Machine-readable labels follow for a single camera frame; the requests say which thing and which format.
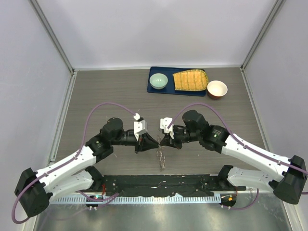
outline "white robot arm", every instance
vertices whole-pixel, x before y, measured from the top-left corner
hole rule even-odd
[[[147,133],[147,123],[138,114],[134,118],[134,129],[124,131],[122,120],[111,118],[99,134],[86,142],[80,153],[77,151],[36,172],[31,168],[23,171],[15,189],[16,196],[31,182],[44,176],[20,197],[28,217],[41,213],[59,197],[80,190],[97,191],[103,184],[103,176],[92,165],[112,154],[113,145],[134,146],[136,153],[157,149],[158,142]]]
[[[244,170],[233,166],[224,166],[219,176],[227,180],[229,184],[236,187],[247,186],[273,192],[285,202],[298,204],[307,176],[290,167],[281,165],[280,162],[306,170],[302,158],[295,155],[289,159],[285,156],[270,153],[233,134],[235,138],[242,142],[240,144],[225,128],[209,125],[204,117],[195,110],[184,113],[182,119],[185,127],[172,125],[168,128],[172,118],[160,120],[160,128],[162,133],[165,134],[160,145],[181,149],[183,143],[199,141],[207,150],[233,156],[261,170]],[[247,146],[264,156],[252,152],[246,148]]]

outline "white wall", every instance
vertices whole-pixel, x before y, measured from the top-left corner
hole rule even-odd
[[[308,167],[307,9],[306,0],[286,1],[246,75],[271,149],[280,155],[301,156]],[[308,212],[308,196],[301,197],[299,206]],[[305,214],[299,214],[306,222]]]
[[[39,0],[75,68],[240,65],[275,0]]]
[[[12,231],[16,184],[46,166],[70,74],[28,1],[0,2],[0,31],[0,229]]]

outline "bowl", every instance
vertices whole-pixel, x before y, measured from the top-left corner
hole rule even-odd
[[[227,85],[221,81],[214,80],[209,82],[209,84],[207,85],[207,94],[214,100],[220,99],[225,94],[227,94],[227,92]]]
[[[150,77],[150,84],[155,89],[163,89],[168,83],[168,78],[164,74],[157,73]]]

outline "dark blue tray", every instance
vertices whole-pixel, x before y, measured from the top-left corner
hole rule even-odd
[[[152,66],[150,69],[148,80],[148,92],[149,93],[161,93],[161,94],[174,94],[174,95],[191,95],[191,96],[205,96],[205,90],[201,91],[186,91],[186,90],[174,90],[175,84],[173,74],[181,71],[192,70],[191,68],[173,68],[173,67],[158,67]],[[167,76],[168,83],[161,90],[153,88],[150,84],[150,77],[154,74],[161,73]]]

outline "gray table surface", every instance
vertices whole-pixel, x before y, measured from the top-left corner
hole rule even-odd
[[[90,110],[102,102],[116,102],[138,112],[148,123],[149,134],[163,137],[158,131],[159,119],[174,117],[184,106],[203,102],[216,108],[232,131],[243,139],[264,148],[256,118],[249,101],[239,68],[206,68],[209,80],[221,80],[228,86],[227,95],[221,100],[208,96],[154,94],[147,92],[149,70],[79,71],[67,112],[56,160],[75,152],[81,142],[85,120]],[[209,109],[196,106],[210,124],[222,125]],[[106,123],[119,117],[124,129],[133,128],[131,114],[116,106],[103,106],[92,116],[86,140]],[[184,125],[181,116],[176,124]],[[134,153],[133,147],[115,146],[114,153],[95,166],[102,174],[217,174],[224,165],[253,169],[250,165],[202,148],[197,142],[185,144],[182,150],[166,147],[166,169],[161,171],[156,150]]]

